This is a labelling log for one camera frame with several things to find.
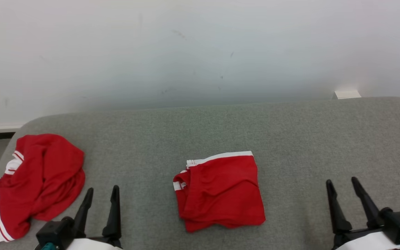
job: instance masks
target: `gray cushion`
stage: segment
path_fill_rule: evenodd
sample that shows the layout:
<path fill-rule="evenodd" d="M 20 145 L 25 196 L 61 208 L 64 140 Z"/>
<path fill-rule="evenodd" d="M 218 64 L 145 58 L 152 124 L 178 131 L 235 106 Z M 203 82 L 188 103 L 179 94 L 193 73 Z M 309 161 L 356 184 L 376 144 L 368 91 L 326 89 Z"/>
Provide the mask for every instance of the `gray cushion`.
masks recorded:
<path fill-rule="evenodd" d="M 284 104 L 96 112 L 43 117 L 16 139 L 56 133 L 82 149 L 84 193 L 95 194 L 86 227 L 101 234 L 113 185 L 120 187 L 124 249 L 307 249 L 332 247 L 325 181 L 332 179 L 346 218 L 366 218 L 351 186 L 357 176 L 379 208 L 400 210 L 400 98 L 356 98 Z M 262 226 L 213 226 L 189 234 L 178 217 L 173 177 L 186 160 L 251 150 L 265 205 Z M 74 216 L 82 193 L 62 215 Z M 44 222 L 0 250 L 36 245 Z"/>

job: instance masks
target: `teal connector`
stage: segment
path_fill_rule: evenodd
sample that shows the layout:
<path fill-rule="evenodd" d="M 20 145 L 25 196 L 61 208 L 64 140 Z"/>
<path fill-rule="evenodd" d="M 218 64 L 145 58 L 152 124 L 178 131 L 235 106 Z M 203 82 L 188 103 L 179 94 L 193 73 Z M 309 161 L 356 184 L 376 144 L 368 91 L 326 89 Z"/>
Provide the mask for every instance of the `teal connector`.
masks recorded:
<path fill-rule="evenodd" d="M 52 243 L 47 243 L 41 250 L 57 250 Z"/>

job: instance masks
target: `wall stain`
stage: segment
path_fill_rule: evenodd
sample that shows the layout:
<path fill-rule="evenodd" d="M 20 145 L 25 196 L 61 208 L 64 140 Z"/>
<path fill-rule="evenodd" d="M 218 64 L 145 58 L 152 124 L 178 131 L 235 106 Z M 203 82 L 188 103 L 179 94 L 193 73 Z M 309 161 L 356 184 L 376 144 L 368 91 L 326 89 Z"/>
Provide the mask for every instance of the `wall stain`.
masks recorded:
<path fill-rule="evenodd" d="M 172 32 L 174 33 L 174 34 L 176 34 L 176 35 L 179 35 L 181 38 L 183 38 L 184 40 L 186 40 L 186 37 L 183 35 L 183 33 L 181 33 L 180 31 L 178 31 L 178 30 L 172 30 Z"/>
<path fill-rule="evenodd" d="M 175 87 L 168 87 L 165 89 L 165 93 L 170 92 L 170 91 L 176 91 L 177 89 Z"/>
<path fill-rule="evenodd" d="M 38 56 L 43 62 L 45 62 L 45 63 L 47 63 L 47 64 L 50 64 L 50 61 L 49 60 L 47 60 L 45 57 L 43 57 L 42 55 L 39 55 Z"/>

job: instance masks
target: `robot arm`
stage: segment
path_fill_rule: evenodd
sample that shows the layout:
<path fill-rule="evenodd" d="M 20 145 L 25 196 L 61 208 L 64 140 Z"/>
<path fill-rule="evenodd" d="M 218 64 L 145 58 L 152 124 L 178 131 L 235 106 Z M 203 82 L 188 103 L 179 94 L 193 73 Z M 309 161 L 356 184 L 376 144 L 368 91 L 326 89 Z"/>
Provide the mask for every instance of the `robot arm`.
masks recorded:
<path fill-rule="evenodd" d="M 35 250 L 117 250 L 121 249 L 121 214 L 119 187 L 114 186 L 108 223 L 101 237 L 86 238 L 87 213 L 92 205 L 93 188 L 87 190 L 75 219 L 64 217 L 50 221 L 36 233 L 39 245 Z"/>
<path fill-rule="evenodd" d="M 379 211 L 359 180 L 352 177 L 351 182 L 367 216 L 367 228 L 352 229 L 340 208 L 333 183 L 327 180 L 328 204 L 334 233 L 332 250 L 400 249 L 400 212 L 393 212 L 389 207 Z"/>

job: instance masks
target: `sofa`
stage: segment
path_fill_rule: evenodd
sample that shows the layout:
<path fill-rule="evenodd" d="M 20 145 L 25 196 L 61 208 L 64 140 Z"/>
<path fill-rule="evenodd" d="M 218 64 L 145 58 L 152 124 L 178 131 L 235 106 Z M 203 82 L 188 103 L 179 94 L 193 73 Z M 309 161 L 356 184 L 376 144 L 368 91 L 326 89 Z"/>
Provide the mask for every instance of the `sofa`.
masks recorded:
<path fill-rule="evenodd" d="M 0 177 L 16 139 L 55 133 L 85 152 L 86 183 L 56 220 L 75 216 L 94 188 L 86 234 L 100 236 L 109 197 L 119 186 L 125 250 L 332 248 L 325 181 L 354 228 L 367 222 L 351 184 L 356 176 L 379 209 L 400 211 L 400 98 L 86 112 L 42 117 L 24 125 L 0 160 Z M 178 216 L 173 177 L 188 159 L 252 151 L 266 221 L 187 233 Z M 34 249 L 45 224 L 0 250 Z"/>

